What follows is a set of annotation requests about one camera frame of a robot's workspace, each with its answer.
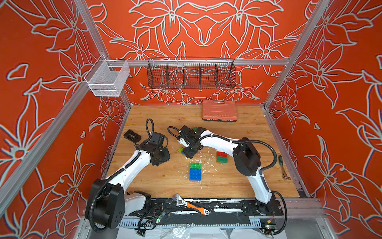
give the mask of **wooden surface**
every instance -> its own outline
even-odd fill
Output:
[[[133,106],[123,132],[131,129],[145,140],[148,138],[145,122],[147,118],[152,118],[155,132],[168,137],[171,158],[158,167],[151,163],[146,166],[130,184],[128,192],[140,190],[151,194],[152,197],[172,197],[176,193],[182,197],[254,197],[247,177],[236,170],[232,157],[228,156],[227,163],[218,164],[216,150],[204,147],[193,159],[188,159],[178,152],[182,145],[167,131],[168,126],[179,129],[184,125],[189,128],[203,127],[225,137],[240,139],[245,136],[249,139],[262,140],[270,144],[279,154],[260,106],[237,106],[237,112],[237,122],[207,122],[201,118],[201,106]],[[269,165],[273,160],[271,151],[265,146],[254,145],[261,155],[262,166]],[[124,139],[122,135],[108,176],[118,170],[132,156],[134,150],[134,143]],[[201,163],[200,182],[189,181],[189,163]],[[271,190],[280,192],[284,197],[299,196],[293,182],[282,179],[278,163],[264,171],[264,175]]]

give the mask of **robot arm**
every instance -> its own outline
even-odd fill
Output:
[[[241,140],[226,138],[215,135],[205,128],[199,127],[191,130],[187,126],[183,126],[179,130],[177,139],[179,143],[185,146],[182,152],[188,158],[192,158],[204,146],[215,148],[232,156],[236,169],[248,178],[255,192],[256,200],[260,208],[263,208],[263,212],[266,214],[272,209],[275,197],[265,181],[261,168],[260,154],[253,144],[249,142],[251,140],[245,137]]]
[[[147,140],[135,145],[136,151],[121,168],[110,177],[97,179],[92,184],[85,218],[89,219],[95,232],[116,228],[124,215],[148,209],[151,199],[149,194],[140,191],[127,196],[125,194],[133,179],[150,162],[158,166],[170,159],[167,147],[163,147],[166,136],[154,132],[154,126],[152,131]],[[99,228],[95,223],[105,227]]]

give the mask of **black cable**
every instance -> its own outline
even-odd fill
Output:
[[[198,141],[196,141],[195,145],[197,145],[200,141],[202,141],[203,139],[208,138],[208,137],[211,137],[211,135],[205,135],[205,136],[201,137],[200,139],[198,139]],[[231,141],[229,138],[223,137],[221,135],[214,135],[213,134],[212,137],[217,137],[217,138],[223,139],[223,140],[228,141],[228,142]],[[262,172],[264,170],[272,168],[277,163],[277,153],[276,153],[276,151],[269,144],[267,144],[266,142],[263,142],[263,141],[260,141],[260,140],[233,140],[232,143],[235,143],[235,144],[236,143],[237,144],[241,144],[241,143],[259,143],[259,144],[264,145],[267,148],[269,148],[269,150],[273,154],[273,161],[272,161],[272,163],[270,165],[261,168],[260,171],[259,171],[260,174],[262,174]]]
[[[277,234],[280,234],[285,229],[285,226],[287,225],[288,211],[287,211],[287,204],[285,203],[283,196],[281,196],[281,194],[277,191],[271,191],[271,193],[277,194],[281,198],[281,201],[283,202],[283,205],[284,205],[284,223],[279,230],[273,233],[273,235],[277,235]],[[272,233],[264,231],[264,234],[271,235]]]
[[[146,223],[149,222],[150,220],[151,220],[152,226],[153,226],[152,229],[154,229],[156,227],[156,225],[157,225],[157,222],[156,221],[154,222],[154,219],[156,219],[160,215],[162,215],[163,212],[164,212],[163,206],[157,204],[157,205],[154,205],[153,207],[151,207],[144,215],[141,215],[141,214],[135,213],[135,212],[130,213],[130,214],[140,218],[140,220],[138,222],[138,234],[141,235],[141,236],[144,234],[144,232],[141,231],[141,227],[143,226],[144,229],[146,230]]]
[[[125,166],[125,169],[127,169],[128,167],[130,167],[135,161],[137,161],[137,159],[139,158],[139,156],[141,155],[141,152],[138,152],[137,156],[135,156],[128,164],[126,164]]]
[[[97,190],[97,192],[95,193],[91,203],[90,203],[90,207],[89,207],[89,223],[90,223],[90,227],[95,231],[95,232],[103,232],[107,229],[107,226],[103,227],[103,228],[99,228],[96,223],[94,222],[94,208],[96,206],[96,203],[97,203],[97,199],[99,198],[99,196],[101,195],[102,191],[104,190],[104,188],[106,187],[106,185],[113,179],[115,178],[118,174],[120,174],[121,172],[125,171],[125,169],[127,169],[129,166],[131,166],[138,158],[139,156],[141,155],[141,152],[139,152],[137,154],[137,156],[134,157],[134,159],[132,161],[130,161],[130,163],[128,163],[125,168],[121,168],[120,170],[116,171],[115,173],[113,173],[113,175],[111,175],[110,177],[108,177],[104,183],[101,185],[101,187],[99,187],[99,189]]]
[[[148,127],[148,122],[151,122],[151,133],[149,132],[149,127]],[[149,135],[149,139],[151,139],[151,136],[152,136],[152,133],[154,133],[154,121],[152,121],[152,119],[147,119],[146,120],[146,131],[147,131],[147,134]]]
[[[175,128],[174,126],[168,126],[167,127],[167,131],[172,135],[172,136],[174,136],[174,137],[176,137],[176,139],[180,139],[181,137],[179,136],[179,135],[175,135],[175,134],[173,134],[171,131],[170,131],[170,129],[174,129],[174,130],[176,130],[176,131],[178,131],[178,134],[179,134],[179,129],[178,128]]]
[[[167,144],[166,144],[166,146],[164,146],[164,147],[162,147],[162,148],[167,148],[167,146],[168,146],[168,138],[165,136],[165,139],[166,139],[166,141],[167,141]]]

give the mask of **orange wall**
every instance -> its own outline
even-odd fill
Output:
[[[99,53],[73,0],[0,3],[0,186],[71,98]],[[81,101],[0,219],[1,238],[72,238],[125,115]]]
[[[86,0],[112,59],[162,56],[289,57],[317,1]],[[238,67],[233,89],[147,88],[131,67],[125,91],[135,104],[200,104],[204,99],[263,103],[282,66]]]
[[[382,236],[381,13],[332,0],[270,107],[339,238]]]

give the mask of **adjustable wrench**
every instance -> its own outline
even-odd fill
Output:
[[[177,206],[180,206],[180,205],[186,206],[186,207],[193,209],[193,210],[195,210],[195,211],[197,211],[203,215],[208,215],[210,213],[207,209],[198,208],[198,207],[192,205],[191,203],[184,201],[183,198],[181,198],[179,194],[175,194],[173,199],[176,201]]]
[[[281,166],[281,175],[282,175],[283,179],[291,180],[292,178],[288,177],[287,173],[284,170],[283,157],[281,155],[278,156],[278,162],[280,163],[280,166]]]

